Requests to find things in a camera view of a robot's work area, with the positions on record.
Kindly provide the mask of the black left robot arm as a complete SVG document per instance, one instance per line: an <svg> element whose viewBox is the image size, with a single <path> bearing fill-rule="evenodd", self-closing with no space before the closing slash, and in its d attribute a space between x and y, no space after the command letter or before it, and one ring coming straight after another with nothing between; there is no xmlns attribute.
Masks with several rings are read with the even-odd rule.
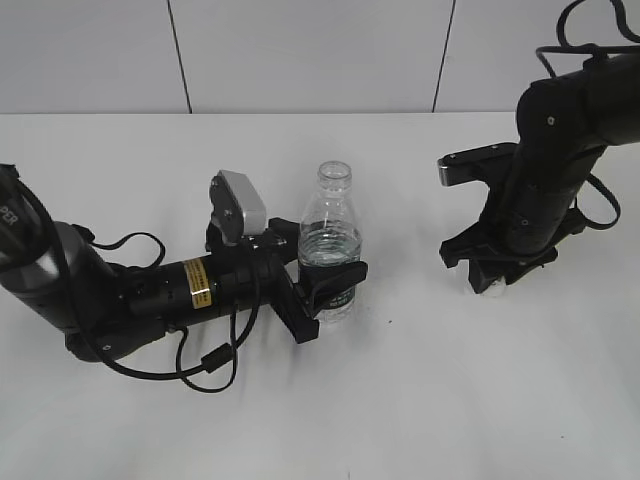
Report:
<svg viewBox="0 0 640 480"><path fill-rule="evenodd" d="M90 230L55 222L12 165L1 168L1 284L62 332L86 362L122 359L165 334L270 306L297 343L319 334L318 313L363 282L366 263L306 267L293 281L300 228L268 218L247 176L222 170L203 256L147 266L103 259Z"/></svg>

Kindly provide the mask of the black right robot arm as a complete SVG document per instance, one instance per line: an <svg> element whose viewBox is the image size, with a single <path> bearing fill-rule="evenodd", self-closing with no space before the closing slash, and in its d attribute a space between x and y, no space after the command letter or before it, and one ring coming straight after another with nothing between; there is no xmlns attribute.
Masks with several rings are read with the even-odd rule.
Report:
<svg viewBox="0 0 640 480"><path fill-rule="evenodd" d="M621 211L592 170L605 151L639 140L639 49L586 44L581 70L533 82L519 99L516 143L493 143L438 161L446 187L480 181L488 196L479 219L442 242L446 267L467 261L477 294L496 281L511 285L556 260L557 245L612 222L588 219L574 202L586 183Z"/></svg>

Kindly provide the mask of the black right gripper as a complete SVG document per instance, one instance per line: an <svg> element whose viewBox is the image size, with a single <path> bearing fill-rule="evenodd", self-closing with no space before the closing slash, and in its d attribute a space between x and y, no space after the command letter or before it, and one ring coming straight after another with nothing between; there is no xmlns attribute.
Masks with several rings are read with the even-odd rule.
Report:
<svg viewBox="0 0 640 480"><path fill-rule="evenodd" d="M520 199L493 223L477 221L441 243L447 269L469 260L468 282L480 295L494 280L518 280L558 258L557 245L585 229L585 216L571 200Z"/></svg>

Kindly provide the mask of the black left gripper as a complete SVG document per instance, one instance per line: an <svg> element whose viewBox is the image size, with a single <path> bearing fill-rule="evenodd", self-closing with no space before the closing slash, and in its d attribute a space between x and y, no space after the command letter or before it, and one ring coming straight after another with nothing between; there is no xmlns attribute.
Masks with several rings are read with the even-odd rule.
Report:
<svg viewBox="0 0 640 480"><path fill-rule="evenodd" d="M334 266L299 265L297 286L286 266L298 258L300 224L274 217L261 234L237 245L224 245L220 232L209 225L204 257L213 306L220 315L255 304L270 305L298 344L319 335L320 311L344 292L363 282L368 264L355 261Z"/></svg>

